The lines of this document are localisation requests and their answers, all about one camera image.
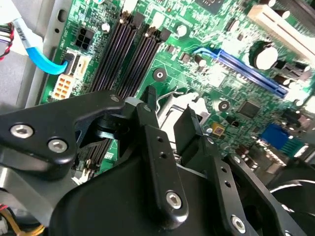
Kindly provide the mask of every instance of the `silver screw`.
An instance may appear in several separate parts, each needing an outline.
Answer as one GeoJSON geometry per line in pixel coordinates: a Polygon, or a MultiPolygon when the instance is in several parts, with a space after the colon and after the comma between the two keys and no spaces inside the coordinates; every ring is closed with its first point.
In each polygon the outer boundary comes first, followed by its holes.
{"type": "Polygon", "coordinates": [[[182,207],[181,198],[174,192],[168,192],[166,194],[166,200],[174,209],[179,209],[182,207]]]}
{"type": "Polygon", "coordinates": [[[151,111],[151,109],[150,109],[150,107],[149,107],[148,105],[145,105],[145,106],[144,106],[144,110],[146,110],[146,111],[148,111],[148,112],[151,111]]]}
{"type": "Polygon", "coordinates": [[[119,98],[114,94],[110,95],[110,99],[112,99],[114,102],[119,102],[119,98]]]}
{"type": "Polygon", "coordinates": [[[241,219],[238,218],[236,215],[232,215],[231,221],[232,221],[233,226],[237,229],[238,232],[240,232],[241,234],[244,234],[246,232],[244,222],[241,221],[241,219]]]}
{"type": "Polygon", "coordinates": [[[53,152],[62,153],[67,150],[68,145],[65,141],[62,141],[60,139],[53,139],[49,141],[48,148],[53,152]]]}
{"type": "Polygon", "coordinates": [[[213,139],[212,138],[208,138],[208,141],[209,141],[209,143],[211,143],[211,144],[215,144],[215,142],[213,141],[213,139]]]}
{"type": "Polygon", "coordinates": [[[237,157],[237,156],[233,156],[234,161],[236,161],[237,163],[241,163],[241,160],[237,157]]]}
{"type": "Polygon", "coordinates": [[[10,132],[12,135],[20,139],[27,139],[34,133],[33,129],[25,124],[17,124],[11,127],[10,132]]]}

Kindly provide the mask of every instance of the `motherboard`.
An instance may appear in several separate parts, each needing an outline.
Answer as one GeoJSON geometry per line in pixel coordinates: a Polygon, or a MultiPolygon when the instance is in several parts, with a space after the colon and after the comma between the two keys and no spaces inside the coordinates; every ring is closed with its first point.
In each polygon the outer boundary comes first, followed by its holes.
{"type": "MultiPolygon", "coordinates": [[[[48,77],[42,103],[102,89],[139,98],[152,85],[178,161],[173,126],[189,105],[222,155],[236,153],[252,171],[283,166],[308,147],[315,82],[314,24],[289,2],[73,0],[54,59],[69,66],[48,77]]],[[[78,169],[104,172],[117,142],[81,150],[78,160],[78,169]]]]}

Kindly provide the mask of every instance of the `green circuit board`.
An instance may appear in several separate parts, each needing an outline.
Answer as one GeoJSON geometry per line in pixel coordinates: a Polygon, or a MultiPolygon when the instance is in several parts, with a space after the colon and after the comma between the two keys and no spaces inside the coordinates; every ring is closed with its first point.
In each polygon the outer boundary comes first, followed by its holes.
{"type": "MultiPolygon", "coordinates": [[[[257,2],[257,0],[225,0],[218,13],[212,14],[194,0],[139,0],[134,12],[143,14],[148,24],[152,22],[156,12],[161,13],[165,17],[161,28],[168,29],[172,34],[159,48],[137,93],[138,96],[148,85],[155,86],[158,96],[173,91],[176,87],[183,92],[195,91],[205,99],[207,109],[211,114],[203,125],[204,131],[212,127],[213,122],[225,127],[224,135],[216,139],[219,147],[228,145],[231,147],[229,150],[234,151],[239,144],[249,146],[255,143],[256,140],[253,137],[257,137],[269,123],[280,117],[286,108],[294,107],[293,101],[297,97],[307,100],[313,93],[315,78],[310,78],[305,82],[299,81],[296,88],[291,89],[285,98],[280,98],[257,84],[249,82],[211,57],[204,57],[207,65],[200,71],[193,60],[184,62],[182,56],[183,54],[192,55],[200,47],[224,49],[245,64],[249,64],[250,50],[253,45],[259,41],[267,41],[274,43],[280,59],[288,62],[297,61],[298,57],[294,52],[247,17],[249,10],[257,2]],[[235,32],[228,32],[227,27],[233,19],[240,21],[239,27],[235,32]],[[183,37],[179,37],[176,33],[179,25],[185,25],[188,29],[183,37]],[[242,41],[238,39],[239,35],[243,35],[242,41]],[[172,52],[168,50],[169,46],[174,47],[172,52]],[[156,82],[153,79],[153,72],[157,68],[166,70],[165,81],[156,82]],[[231,104],[227,112],[220,112],[216,108],[216,104],[223,100],[231,104]],[[245,101],[250,101],[260,107],[259,112],[252,119],[244,118],[237,112],[245,101]],[[227,116],[236,116],[240,121],[240,126],[236,128],[229,125],[225,120],[227,116]]],[[[105,22],[113,26],[123,4],[123,0],[105,0],[101,4],[96,4],[93,0],[73,0],[55,56],[55,63],[62,63],[67,49],[80,50],[74,44],[80,27],[91,29],[94,37],[89,50],[81,52],[91,56],[91,61],[84,79],[76,82],[71,96],[81,95],[88,91],[109,38],[109,34],[105,34],[101,26],[105,22]]],[[[290,16],[287,21],[300,33],[312,36],[295,18],[290,16]]],[[[277,74],[273,69],[261,71],[261,73],[268,78],[273,78],[277,74]]],[[[42,103],[55,101],[51,94],[57,78],[58,76],[48,78],[42,103]]],[[[105,156],[101,171],[111,168],[113,161],[117,158],[116,150],[117,143],[113,142],[105,156]]]]}

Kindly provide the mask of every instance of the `yellow wire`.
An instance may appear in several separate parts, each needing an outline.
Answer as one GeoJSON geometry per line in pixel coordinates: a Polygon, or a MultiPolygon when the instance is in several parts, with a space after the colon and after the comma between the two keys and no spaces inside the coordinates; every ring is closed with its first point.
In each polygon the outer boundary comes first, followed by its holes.
{"type": "Polygon", "coordinates": [[[45,227],[43,225],[40,225],[36,229],[25,233],[24,231],[21,231],[20,227],[17,225],[17,223],[11,216],[11,213],[7,209],[0,210],[0,213],[6,218],[6,220],[11,225],[14,233],[16,233],[16,235],[18,236],[37,236],[40,235],[45,230],[45,227]]]}
{"type": "Polygon", "coordinates": [[[17,225],[13,217],[11,216],[10,212],[7,209],[0,210],[0,213],[5,217],[5,219],[9,222],[11,225],[14,233],[16,235],[21,235],[22,231],[20,230],[20,227],[17,225]]]}

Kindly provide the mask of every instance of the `red wire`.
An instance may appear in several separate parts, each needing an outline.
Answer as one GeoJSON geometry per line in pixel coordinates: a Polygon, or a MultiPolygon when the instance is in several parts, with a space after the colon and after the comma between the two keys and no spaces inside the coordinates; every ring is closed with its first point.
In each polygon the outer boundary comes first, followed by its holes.
{"type": "Polygon", "coordinates": [[[0,206],[0,210],[4,210],[4,209],[6,209],[6,208],[8,208],[7,205],[1,205],[1,206],[0,206]]]}
{"type": "Polygon", "coordinates": [[[12,23],[10,23],[9,25],[11,26],[11,34],[10,34],[10,40],[11,40],[11,41],[9,42],[9,44],[8,44],[7,48],[5,49],[3,55],[0,57],[0,61],[2,61],[2,60],[4,59],[4,57],[10,53],[10,48],[11,48],[12,45],[13,45],[13,40],[14,40],[14,26],[13,26],[12,23]]]}

